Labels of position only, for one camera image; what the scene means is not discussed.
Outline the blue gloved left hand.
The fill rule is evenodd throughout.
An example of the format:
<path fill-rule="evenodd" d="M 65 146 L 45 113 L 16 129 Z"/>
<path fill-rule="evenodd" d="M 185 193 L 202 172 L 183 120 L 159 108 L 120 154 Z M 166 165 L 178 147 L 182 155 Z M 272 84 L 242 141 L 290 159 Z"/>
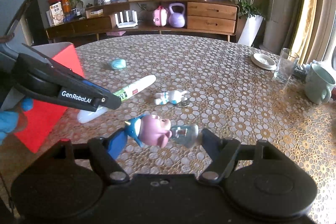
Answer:
<path fill-rule="evenodd" d="M 25 112 L 33 108 L 33 99 L 23 98 L 12 109 L 1 111 L 1 128 L 0 128 L 0 142 L 1 144 L 6 137 L 15 132 L 24 130 L 28 124 L 28 119 Z"/>

